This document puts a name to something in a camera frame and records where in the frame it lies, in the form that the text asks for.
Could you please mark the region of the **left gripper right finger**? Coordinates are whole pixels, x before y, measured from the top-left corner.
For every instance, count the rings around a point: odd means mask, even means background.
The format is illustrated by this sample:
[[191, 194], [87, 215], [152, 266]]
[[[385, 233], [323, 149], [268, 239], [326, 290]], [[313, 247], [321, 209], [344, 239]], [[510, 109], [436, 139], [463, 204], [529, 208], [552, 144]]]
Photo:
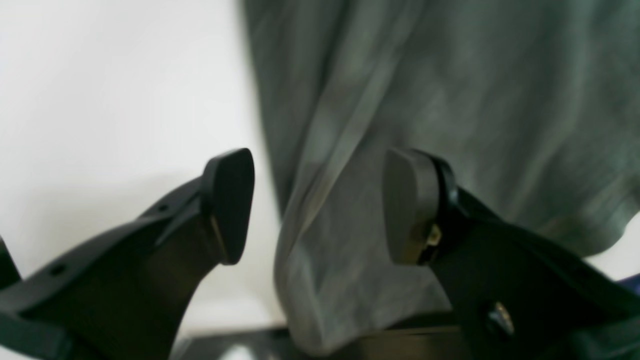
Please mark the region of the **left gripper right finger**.
[[431, 269], [476, 360], [639, 358], [639, 296], [500, 219], [443, 159], [388, 150], [382, 203], [391, 260]]

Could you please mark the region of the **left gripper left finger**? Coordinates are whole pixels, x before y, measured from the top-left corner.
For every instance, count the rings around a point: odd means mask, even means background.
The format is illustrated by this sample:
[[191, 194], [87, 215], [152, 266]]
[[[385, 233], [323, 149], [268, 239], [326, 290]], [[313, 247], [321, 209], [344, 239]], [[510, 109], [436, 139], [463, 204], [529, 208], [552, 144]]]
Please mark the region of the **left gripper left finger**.
[[1, 291], [1, 345], [41, 360], [167, 360], [201, 281], [242, 258], [255, 185], [247, 148], [142, 215]]

